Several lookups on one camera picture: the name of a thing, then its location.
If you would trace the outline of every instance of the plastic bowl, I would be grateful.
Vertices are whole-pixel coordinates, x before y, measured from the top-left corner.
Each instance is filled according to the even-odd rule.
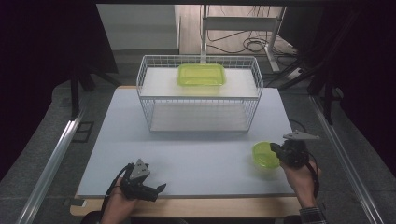
[[[269,142],[259,142],[252,149],[253,160],[257,165],[264,168],[276,168],[279,166],[279,159],[276,153],[271,150]]]
[[[221,86],[225,83],[224,67],[217,63],[183,63],[177,69],[177,85]]]

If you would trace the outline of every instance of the wire basket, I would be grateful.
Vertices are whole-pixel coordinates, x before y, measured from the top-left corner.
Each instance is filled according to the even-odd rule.
[[[146,55],[136,88],[151,132],[247,133],[262,96],[262,74],[252,56],[205,56],[221,64],[226,83],[181,87],[177,68],[201,56]]]

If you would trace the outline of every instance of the human hand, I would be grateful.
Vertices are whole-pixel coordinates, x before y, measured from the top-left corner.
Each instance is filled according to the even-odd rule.
[[[138,200],[128,200],[122,193],[119,185],[122,178],[119,178],[116,187],[111,191],[110,198],[106,205],[101,224],[119,224],[128,218]]]
[[[314,170],[317,170],[317,165],[310,161],[309,162]],[[301,168],[291,168],[285,163],[281,162],[280,166],[283,168],[286,174],[286,178],[297,195],[297,199],[302,208],[316,207],[317,201],[314,196],[315,184],[312,179],[312,174],[306,166]],[[318,168],[318,175],[321,174],[321,170]]]

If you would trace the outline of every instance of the wall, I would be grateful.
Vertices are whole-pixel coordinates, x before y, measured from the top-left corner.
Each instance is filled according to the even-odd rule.
[[[178,6],[97,4],[114,49],[178,49]]]

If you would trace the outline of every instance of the white shelf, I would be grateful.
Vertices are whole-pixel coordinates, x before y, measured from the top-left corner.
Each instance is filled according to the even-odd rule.
[[[149,67],[141,97],[240,97],[259,98],[250,69],[225,68],[226,83],[219,87],[181,87],[177,85],[177,68]]]
[[[154,106],[152,132],[241,132],[248,131],[241,104],[172,104]]]

